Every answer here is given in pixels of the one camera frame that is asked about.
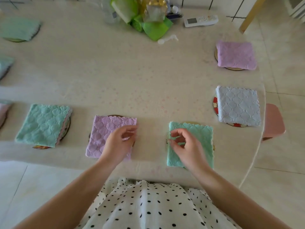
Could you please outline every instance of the table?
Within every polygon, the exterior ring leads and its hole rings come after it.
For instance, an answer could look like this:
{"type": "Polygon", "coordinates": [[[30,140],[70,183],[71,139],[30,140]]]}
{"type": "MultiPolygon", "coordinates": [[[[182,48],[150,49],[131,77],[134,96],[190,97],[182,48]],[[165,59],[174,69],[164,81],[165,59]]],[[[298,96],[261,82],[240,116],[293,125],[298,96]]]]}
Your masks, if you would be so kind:
{"type": "Polygon", "coordinates": [[[15,14],[44,23],[30,42],[0,39],[1,52],[16,59],[0,83],[1,98],[14,102],[0,131],[1,160],[86,169],[96,161],[85,156],[94,116],[118,114],[138,118],[139,138],[132,160],[122,162],[113,176],[195,187],[199,184],[189,171],[166,165],[169,122],[195,121],[214,128],[215,170],[237,186],[242,183],[262,137],[265,89],[258,68],[217,66],[219,39],[244,41],[230,19],[218,13],[216,25],[192,28],[181,19],[165,35],[175,34],[179,41],[159,45],[124,23],[105,24],[101,12],[86,3],[38,1],[15,14]],[[257,90],[262,125],[220,123],[212,104],[218,85],[257,90]],[[32,103],[73,108],[70,130],[56,148],[37,150],[14,142],[32,103]]]}

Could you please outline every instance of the purple towel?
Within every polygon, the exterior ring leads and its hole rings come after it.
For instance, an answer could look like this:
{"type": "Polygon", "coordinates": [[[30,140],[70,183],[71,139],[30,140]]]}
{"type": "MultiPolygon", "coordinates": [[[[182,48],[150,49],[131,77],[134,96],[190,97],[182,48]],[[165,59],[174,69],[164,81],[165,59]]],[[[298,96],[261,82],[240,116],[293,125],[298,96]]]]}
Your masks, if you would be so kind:
{"type": "Polygon", "coordinates": [[[223,42],[216,45],[218,66],[255,70],[257,63],[250,42],[223,42]]]}
{"type": "Polygon", "coordinates": [[[104,150],[106,140],[111,132],[124,125],[136,125],[136,118],[128,117],[103,117],[96,115],[94,117],[89,144],[86,149],[86,156],[90,158],[99,158],[104,150]]]}

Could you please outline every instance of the towel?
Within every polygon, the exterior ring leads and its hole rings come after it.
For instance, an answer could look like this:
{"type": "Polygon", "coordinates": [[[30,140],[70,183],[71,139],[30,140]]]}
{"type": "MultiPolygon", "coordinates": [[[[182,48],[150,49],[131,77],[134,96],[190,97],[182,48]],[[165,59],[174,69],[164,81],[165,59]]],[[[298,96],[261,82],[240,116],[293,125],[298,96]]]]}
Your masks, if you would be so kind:
{"type": "Polygon", "coordinates": [[[71,112],[69,106],[33,104],[15,141],[55,147],[71,112]]]}
{"type": "Polygon", "coordinates": [[[218,86],[216,95],[220,122],[261,125],[260,104],[256,91],[218,86]]]}
{"type": "MultiPolygon", "coordinates": [[[[211,126],[203,126],[203,125],[195,125],[195,124],[188,124],[188,123],[177,123],[177,122],[170,122],[170,131],[176,128],[186,128],[189,130],[201,143],[204,153],[206,155],[208,164],[211,168],[214,168],[214,155],[213,155],[213,127],[211,126]]],[[[181,162],[178,155],[175,151],[168,145],[167,150],[167,165],[168,166],[181,166],[184,167],[183,163],[181,162]]]]}
{"type": "Polygon", "coordinates": [[[216,45],[218,66],[255,70],[257,63],[250,42],[223,42],[216,45]]]}
{"type": "Polygon", "coordinates": [[[0,128],[4,125],[6,120],[7,111],[9,110],[12,103],[7,100],[0,100],[0,128]]]}
{"type": "Polygon", "coordinates": [[[111,132],[124,125],[136,125],[136,118],[117,117],[117,116],[98,116],[94,117],[89,144],[86,149],[86,156],[99,158],[104,150],[106,140],[111,132]]]}
{"type": "Polygon", "coordinates": [[[22,17],[7,17],[0,25],[0,36],[6,39],[30,41],[38,32],[41,22],[39,20],[22,17]]]}
{"type": "Polygon", "coordinates": [[[0,80],[6,75],[13,63],[13,58],[0,54],[0,80]]]}

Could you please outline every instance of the chair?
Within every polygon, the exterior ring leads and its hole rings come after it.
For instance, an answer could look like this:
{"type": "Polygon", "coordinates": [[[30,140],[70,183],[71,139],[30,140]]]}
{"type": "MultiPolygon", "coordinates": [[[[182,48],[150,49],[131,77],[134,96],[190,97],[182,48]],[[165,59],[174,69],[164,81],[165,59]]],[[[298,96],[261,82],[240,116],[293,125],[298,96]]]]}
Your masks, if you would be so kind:
{"type": "Polygon", "coordinates": [[[274,104],[266,104],[265,129],[263,141],[285,133],[283,117],[279,109],[274,104]]]}

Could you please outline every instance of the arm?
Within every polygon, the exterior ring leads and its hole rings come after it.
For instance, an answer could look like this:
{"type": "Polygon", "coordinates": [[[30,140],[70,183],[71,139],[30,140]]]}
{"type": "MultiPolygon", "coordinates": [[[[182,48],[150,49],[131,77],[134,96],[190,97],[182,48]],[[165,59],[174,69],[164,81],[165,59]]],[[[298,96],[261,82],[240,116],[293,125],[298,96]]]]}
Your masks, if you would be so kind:
{"type": "Polygon", "coordinates": [[[280,219],[267,212],[234,185],[212,170],[200,142],[186,129],[171,131],[170,145],[184,165],[196,177],[213,203],[240,227],[247,229],[289,229],[280,219]]]}
{"type": "Polygon", "coordinates": [[[101,157],[92,167],[32,213],[14,229],[73,229],[100,192],[113,169],[135,142],[136,126],[124,126],[111,133],[101,157]]]}

